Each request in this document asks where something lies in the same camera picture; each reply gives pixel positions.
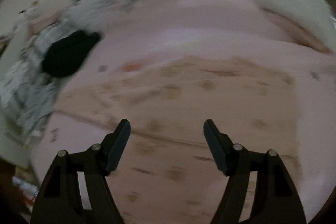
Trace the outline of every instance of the silver bolt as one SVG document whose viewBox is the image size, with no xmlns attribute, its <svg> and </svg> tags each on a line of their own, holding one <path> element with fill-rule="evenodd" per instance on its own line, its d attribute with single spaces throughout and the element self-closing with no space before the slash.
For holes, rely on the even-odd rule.
<svg viewBox="0 0 336 224">
<path fill-rule="evenodd" d="M 100 149 L 100 144 L 99 143 L 95 143 L 91 146 L 92 150 L 99 150 Z"/>
<path fill-rule="evenodd" d="M 273 150 L 273 149 L 271 149 L 270 151 L 268 151 L 268 153 L 269 153 L 269 155 L 270 156 L 272 156 L 272 157 L 275 157 L 278 153 L 275 151 L 275 150 Z"/>
<path fill-rule="evenodd" d="M 61 151 L 59 151 L 59 152 L 57 153 L 57 155 L 58 155 L 59 157 L 64 157 L 66 154 L 67 154 L 67 152 L 66 152 L 65 150 L 61 150 Z"/>
<path fill-rule="evenodd" d="M 240 151 L 243 149 L 243 147 L 239 143 L 236 143 L 233 145 L 233 149 L 236 151 Z"/>
</svg>

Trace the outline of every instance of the metal pin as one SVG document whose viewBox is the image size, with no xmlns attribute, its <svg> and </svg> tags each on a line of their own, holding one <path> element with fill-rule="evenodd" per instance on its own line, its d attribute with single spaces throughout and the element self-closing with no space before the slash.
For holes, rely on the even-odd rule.
<svg viewBox="0 0 336 224">
<path fill-rule="evenodd" d="M 64 157 L 66 154 L 67 154 L 67 152 L 66 152 L 65 150 L 61 150 L 61 151 L 59 151 L 59 152 L 57 153 L 57 155 L 58 155 L 59 157 Z"/>
<path fill-rule="evenodd" d="M 95 144 L 93 144 L 92 146 L 91 146 L 91 149 L 92 150 L 99 150 L 100 149 L 100 144 L 99 143 L 95 143 Z"/>
<path fill-rule="evenodd" d="M 269 153 L 269 155 L 272 156 L 272 157 L 275 157 L 275 156 L 278 154 L 278 153 L 277 153 L 275 150 L 273 150 L 273 149 L 269 150 L 268 153 Z"/>
<path fill-rule="evenodd" d="M 235 143 L 233 145 L 233 149 L 236 150 L 236 151 L 240 151 L 240 150 L 243 149 L 243 147 L 239 143 Z"/>
</svg>

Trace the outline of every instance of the beige blanket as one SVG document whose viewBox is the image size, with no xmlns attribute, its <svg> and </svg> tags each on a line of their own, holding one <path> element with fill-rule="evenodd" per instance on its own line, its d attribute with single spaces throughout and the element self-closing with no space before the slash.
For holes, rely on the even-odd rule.
<svg viewBox="0 0 336 224">
<path fill-rule="evenodd" d="M 242 58 L 187 57 L 146 70 L 123 67 L 110 79 L 62 93 L 55 109 L 110 130 L 122 118 L 131 122 L 128 148 L 109 178 L 131 223 L 211 220 L 226 180 L 203 136 L 206 119 L 249 150 L 277 150 L 299 178 L 295 83 L 287 73 Z M 251 180 L 242 219 L 253 201 Z"/>
</svg>

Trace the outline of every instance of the black cloth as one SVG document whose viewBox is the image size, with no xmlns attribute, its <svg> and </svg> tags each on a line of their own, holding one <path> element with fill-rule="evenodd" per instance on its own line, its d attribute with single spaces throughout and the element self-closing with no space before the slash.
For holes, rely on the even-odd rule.
<svg viewBox="0 0 336 224">
<path fill-rule="evenodd" d="M 87 35 L 83 31 L 76 31 L 56 41 L 51 44 L 41 63 L 42 70 L 54 77 L 74 74 L 99 40 L 99 33 Z"/>
</svg>

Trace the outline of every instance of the bed sheet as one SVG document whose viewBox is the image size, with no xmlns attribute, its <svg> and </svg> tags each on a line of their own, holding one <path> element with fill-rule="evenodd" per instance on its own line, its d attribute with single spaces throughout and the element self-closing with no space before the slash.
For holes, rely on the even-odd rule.
<svg viewBox="0 0 336 224">
<path fill-rule="evenodd" d="M 240 56 L 289 73 L 296 83 L 299 108 L 296 131 L 302 178 L 296 187 L 307 220 L 317 214 L 336 184 L 334 56 L 294 44 L 250 0 L 144 0 L 126 10 L 109 7 L 100 23 L 105 38 L 64 92 L 103 81 L 128 61 L 158 56 L 166 61 L 186 55 Z M 57 151 L 85 150 L 106 133 L 53 114 L 41 144 L 31 155 L 38 178 L 43 179 Z"/>
</svg>

